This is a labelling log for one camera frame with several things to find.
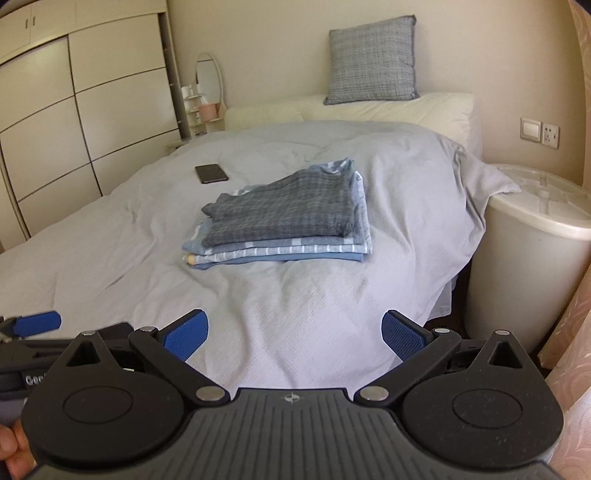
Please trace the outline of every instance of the white wardrobe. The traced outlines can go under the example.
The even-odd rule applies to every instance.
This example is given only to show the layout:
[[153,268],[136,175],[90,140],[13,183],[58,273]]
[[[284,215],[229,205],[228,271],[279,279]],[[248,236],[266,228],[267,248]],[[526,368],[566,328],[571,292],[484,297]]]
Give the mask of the white wardrobe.
[[[5,249],[111,193],[180,140],[165,9],[165,0],[39,0],[0,19]],[[8,20],[29,36],[6,35]]]

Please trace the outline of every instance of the stack of folded clothes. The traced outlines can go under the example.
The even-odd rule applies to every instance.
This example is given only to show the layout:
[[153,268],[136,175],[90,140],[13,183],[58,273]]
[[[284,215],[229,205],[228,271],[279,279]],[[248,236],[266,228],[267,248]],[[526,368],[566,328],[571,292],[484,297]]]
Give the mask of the stack of folded clothes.
[[183,244],[201,270],[255,261],[363,261],[372,250],[363,178],[350,159],[313,165],[269,185],[223,193]]

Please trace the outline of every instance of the folded gray plaid cloth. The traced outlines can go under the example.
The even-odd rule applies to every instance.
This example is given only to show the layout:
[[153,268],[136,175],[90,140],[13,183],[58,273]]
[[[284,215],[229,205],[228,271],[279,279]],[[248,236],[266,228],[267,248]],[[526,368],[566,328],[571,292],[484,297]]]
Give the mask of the folded gray plaid cloth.
[[202,208],[212,217],[202,244],[348,235],[355,223],[350,175],[299,170],[245,195],[222,193]]

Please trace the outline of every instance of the gray ribbed plate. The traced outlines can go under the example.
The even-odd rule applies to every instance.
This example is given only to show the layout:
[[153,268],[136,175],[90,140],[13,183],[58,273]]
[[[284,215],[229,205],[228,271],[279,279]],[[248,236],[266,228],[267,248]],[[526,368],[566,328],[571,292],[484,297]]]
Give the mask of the gray ribbed plate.
[[[90,478],[41,467],[32,480]],[[543,463],[473,472],[418,450],[385,410],[342,390],[241,390],[225,407],[193,414],[166,451],[93,480],[558,480]]]

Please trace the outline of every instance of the blue textured pad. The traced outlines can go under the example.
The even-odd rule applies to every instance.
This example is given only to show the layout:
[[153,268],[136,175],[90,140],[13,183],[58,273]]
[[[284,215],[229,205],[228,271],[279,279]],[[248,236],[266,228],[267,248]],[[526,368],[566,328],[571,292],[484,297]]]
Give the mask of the blue textured pad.
[[382,338],[403,362],[427,346],[427,341],[420,334],[390,313],[382,319]]
[[207,340],[208,331],[207,315],[200,312],[169,333],[164,339],[164,348],[186,362]]
[[61,326],[61,317],[57,312],[38,313],[20,317],[14,322],[12,331],[19,337],[30,337],[39,333],[51,332]]

